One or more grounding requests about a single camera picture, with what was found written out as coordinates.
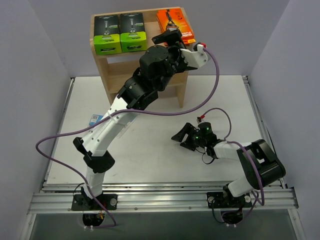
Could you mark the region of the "orange Fusion box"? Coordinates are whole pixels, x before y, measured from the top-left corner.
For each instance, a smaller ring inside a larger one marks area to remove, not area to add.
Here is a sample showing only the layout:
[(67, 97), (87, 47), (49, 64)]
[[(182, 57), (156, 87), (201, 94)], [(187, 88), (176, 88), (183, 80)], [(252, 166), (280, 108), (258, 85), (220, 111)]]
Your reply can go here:
[(191, 45), (196, 42), (191, 25), (180, 7), (158, 10), (156, 17), (162, 32), (179, 30), (185, 45)]

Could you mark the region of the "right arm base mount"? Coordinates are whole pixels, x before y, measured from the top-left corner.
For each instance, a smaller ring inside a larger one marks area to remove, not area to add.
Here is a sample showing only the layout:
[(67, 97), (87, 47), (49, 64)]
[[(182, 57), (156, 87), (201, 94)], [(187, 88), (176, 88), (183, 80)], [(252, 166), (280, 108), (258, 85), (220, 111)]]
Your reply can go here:
[(249, 193), (239, 197), (228, 196), (223, 191), (207, 192), (207, 205), (211, 209), (250, 208), (252, 200)]

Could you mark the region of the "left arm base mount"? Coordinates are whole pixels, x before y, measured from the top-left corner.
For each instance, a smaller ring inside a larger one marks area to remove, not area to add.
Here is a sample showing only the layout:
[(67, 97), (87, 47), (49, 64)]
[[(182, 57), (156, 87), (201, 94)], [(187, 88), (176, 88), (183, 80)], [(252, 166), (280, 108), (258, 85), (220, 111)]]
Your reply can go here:
[[(116, 210), (118, 204), (117, 194), (101, 194), (96, 197), (97, 200), (107, 210)], [(71, 210), (72, 211), (98, 211), (103, 208), (93, 198), (84, 196), (83, 194), (75, 194), (73, 196)]]

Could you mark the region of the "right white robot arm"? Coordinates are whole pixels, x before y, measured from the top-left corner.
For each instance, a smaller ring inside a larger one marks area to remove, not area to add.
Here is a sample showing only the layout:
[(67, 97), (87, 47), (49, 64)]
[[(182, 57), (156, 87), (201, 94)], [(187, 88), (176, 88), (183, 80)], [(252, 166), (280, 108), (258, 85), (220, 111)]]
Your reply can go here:
[(284, 165), (265, 140), (258, 139), (245, 145), (219, 139), (209, 122), (199, 123), (197, 127), (187, 122), (171, 139), (191, 151), (202, 148), (213, 160), (239, 161), (244, 175), (223, 189), (230, 198), (261, 190), (286, 175)]

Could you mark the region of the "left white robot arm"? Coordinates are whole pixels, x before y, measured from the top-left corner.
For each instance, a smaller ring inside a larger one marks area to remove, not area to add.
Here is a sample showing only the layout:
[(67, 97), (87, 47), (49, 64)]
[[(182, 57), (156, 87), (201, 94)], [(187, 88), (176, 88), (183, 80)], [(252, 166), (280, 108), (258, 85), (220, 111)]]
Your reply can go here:
[(88, 199), (102, 194), (105, 172), (115, 164), (107, 148), (118, 133), (137, 117), (135, 110), (145, 110), (166, 89), (173, 75), (188, 70), (181, 50), (185, 49), (179, 30), (166, 30), (152, 38), (139, 59), (139, 67), (119, 90), (101, 124), (84, 137), (73, 140), (87, 165), (86, 185), (81, 191)]

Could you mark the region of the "green black razor box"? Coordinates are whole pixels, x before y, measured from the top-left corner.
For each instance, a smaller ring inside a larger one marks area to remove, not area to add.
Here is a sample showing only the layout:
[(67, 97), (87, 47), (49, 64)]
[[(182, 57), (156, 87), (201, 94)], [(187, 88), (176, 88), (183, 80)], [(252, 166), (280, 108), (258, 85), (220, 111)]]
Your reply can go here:
[(122, 53), (118, 15), (94, 17), (93, 44), (98, 56)]
[(120, 15), (120, 43), (123, 53), (147, 50), (147, 34), (141, 12)]

